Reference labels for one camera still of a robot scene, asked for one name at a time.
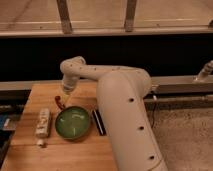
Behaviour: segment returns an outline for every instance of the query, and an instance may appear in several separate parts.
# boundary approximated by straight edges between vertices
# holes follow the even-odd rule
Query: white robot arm
[[[118,170],[167,171],[143,103],[151,87],[145,70],[86,65],[82,57],[65,60],[60,68],[66,93],[74,90],[79,77],[98,81],[98,107]]]

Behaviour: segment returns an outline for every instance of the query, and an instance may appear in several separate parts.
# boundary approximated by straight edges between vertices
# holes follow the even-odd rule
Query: black wall
[[[1,38],[0,81],[61,79],[63,59],[145,68],[151,76],[195,75],[213,60],[213,34]]]

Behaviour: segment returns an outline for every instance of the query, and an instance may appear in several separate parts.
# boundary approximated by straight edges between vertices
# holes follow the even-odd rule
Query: blue object
[[[3,130],[4,123],[7,120],[8,115],[0,115],[0,130]]]

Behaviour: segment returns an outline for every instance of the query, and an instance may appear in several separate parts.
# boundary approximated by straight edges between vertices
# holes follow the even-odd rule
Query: green bowl
[[[76,140],[86,134],[90,124],[90,116],[84,108],[71,106],[58,114],[55,129],[61,137]]]

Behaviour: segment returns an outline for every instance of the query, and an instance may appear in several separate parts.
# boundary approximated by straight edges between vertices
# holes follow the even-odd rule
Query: wooden table
[[[60,112],[54,102],[62,95],[59,83],[33,86],[21,120],[12,139],[2,171],[116,171],[111,146],[107,136],[99,136],[92,124],[88,136],[78,142],[66,141],[55,131],[54,123]],[[78,105],[89,112],[97,108],[96,83],[79,82],[68,99],[67,106]],[[41,108],[52,113],[50,137],[47,147],[36,145],[35,128]]]

